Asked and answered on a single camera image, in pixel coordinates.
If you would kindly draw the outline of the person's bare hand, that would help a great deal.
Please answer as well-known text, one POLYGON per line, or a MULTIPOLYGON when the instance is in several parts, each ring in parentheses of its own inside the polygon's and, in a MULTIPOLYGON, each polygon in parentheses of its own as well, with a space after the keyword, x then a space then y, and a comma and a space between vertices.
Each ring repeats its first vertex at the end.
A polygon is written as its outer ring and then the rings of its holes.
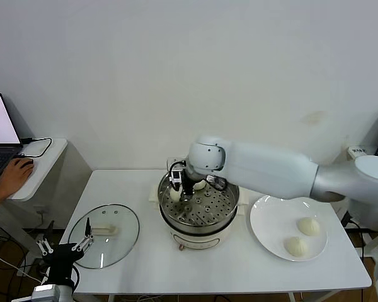
POLYGON ((32 159, 13 159, 9 162, 0 177, 0 197, 8 198, 16 193, 33 172, 32 159))

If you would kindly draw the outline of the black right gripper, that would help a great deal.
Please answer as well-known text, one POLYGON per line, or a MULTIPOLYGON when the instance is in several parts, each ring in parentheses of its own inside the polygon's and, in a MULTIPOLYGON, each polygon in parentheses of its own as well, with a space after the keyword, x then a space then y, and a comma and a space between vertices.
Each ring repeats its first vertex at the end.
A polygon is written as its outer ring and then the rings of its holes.
POLYGON ((203 189, 205 187, 204 175, 199 174, 189 168, 183 170, 181 201, 189 201, 193 197, 193 189, 203 189))

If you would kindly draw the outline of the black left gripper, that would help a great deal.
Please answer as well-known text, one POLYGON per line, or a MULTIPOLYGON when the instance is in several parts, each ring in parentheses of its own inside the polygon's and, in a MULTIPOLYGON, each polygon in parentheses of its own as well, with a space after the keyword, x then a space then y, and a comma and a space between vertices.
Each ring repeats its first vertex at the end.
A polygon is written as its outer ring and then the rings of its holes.
POLYGON ((54 251, 47 239, 37 240, 38 248, 43 255, 43 261, 49 266, 49 274, 44 284, 74 285, 72 268, 76 261, 82 259, 85 248, 94 242, 90 219, 86 219, 84 237, 78 243, 64 243, 58 245, 54 251))

